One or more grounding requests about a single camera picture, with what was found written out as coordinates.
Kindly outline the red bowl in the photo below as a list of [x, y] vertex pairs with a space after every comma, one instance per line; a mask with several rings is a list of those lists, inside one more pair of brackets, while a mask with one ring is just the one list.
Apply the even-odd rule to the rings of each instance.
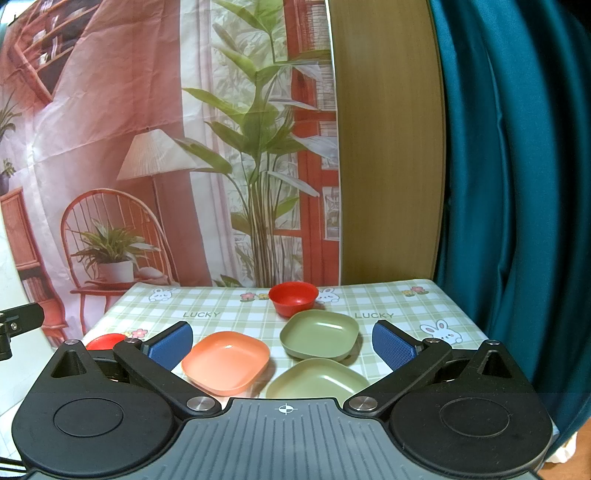
[[290, 318], [315, 306], [318, 288], [303, 281], [284, 282], [270, 289], [269, 298], [277, 314]]
[[88, 351], [111, 350], [117, 343], [126, 340], [127, 337], [121, 333], [108, 333], [91, 340], [87, 345]]

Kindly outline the green square plate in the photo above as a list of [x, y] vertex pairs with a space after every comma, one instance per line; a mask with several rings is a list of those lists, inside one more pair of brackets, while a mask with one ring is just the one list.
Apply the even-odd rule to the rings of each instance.
[[359, 324], [348, 315], [321, 309], [294, 314], [280, 331], [280, 343], [297, 359], [344, 360], [360, 333]]
[[341, 363], [322, 358], [301, 360], [266, 388], [266, 399], [334, 398], [339, 406], [370, 386], [358, 372]]

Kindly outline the green checked bunny tablecloth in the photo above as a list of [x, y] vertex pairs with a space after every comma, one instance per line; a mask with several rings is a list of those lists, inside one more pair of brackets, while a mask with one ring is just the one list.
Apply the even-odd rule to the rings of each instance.
[[[318, 309], [348, 315], [358, 323], [356, 345], [344, 363], [370, 382], [391, 371], [372, 347], [372, 330], [377, 321], [387, 320], [419, 340], [448, 340], [456, 349], [475, 350], [486, 338], [430, 280], [322, 287], [318, 292]], [[137, 283], [102, 316], [87, 320], [83, 340], [89, 342], [107, 333], [148, 339], [178, 321], [190, 323], [195, 342], [216, 332], [236, 331], [266, 343], [270, 364], [246, 395], [263, 397], [270, 382], [296, 364], [280, 343], [280, 331], [288, 320], [277, 314], [269, 291], [260, 288]]]

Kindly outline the orange square plate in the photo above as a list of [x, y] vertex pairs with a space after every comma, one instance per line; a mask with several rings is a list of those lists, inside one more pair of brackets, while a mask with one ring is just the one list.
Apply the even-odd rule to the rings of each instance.
[[207, 393], [229, 397], [248, 390], [266, 370], [270, 348], [235, 331], [212, 333], [181, 361], [187, 379]]

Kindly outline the printed room backdrop cloth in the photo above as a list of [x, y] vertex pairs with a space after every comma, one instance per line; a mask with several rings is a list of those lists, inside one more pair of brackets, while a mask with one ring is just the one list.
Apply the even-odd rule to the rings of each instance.
[[139, 282], [339, 282], [324, 1], [5, 1], [1, 232], [52, 345]]

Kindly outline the wooden board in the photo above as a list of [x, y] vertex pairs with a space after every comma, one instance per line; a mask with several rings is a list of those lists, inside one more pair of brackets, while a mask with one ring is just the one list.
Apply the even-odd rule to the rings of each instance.
[[430, 278], [446, 174], [442, 71], [427, 1], [332, 1], [341, 280]]

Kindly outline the teal curtain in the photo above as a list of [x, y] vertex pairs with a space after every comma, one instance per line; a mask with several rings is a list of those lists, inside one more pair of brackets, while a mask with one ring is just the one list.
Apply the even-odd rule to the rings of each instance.
[[437, 284], [567, 442], [590, 416], [590, 7], [435, 1], [448, 174]]

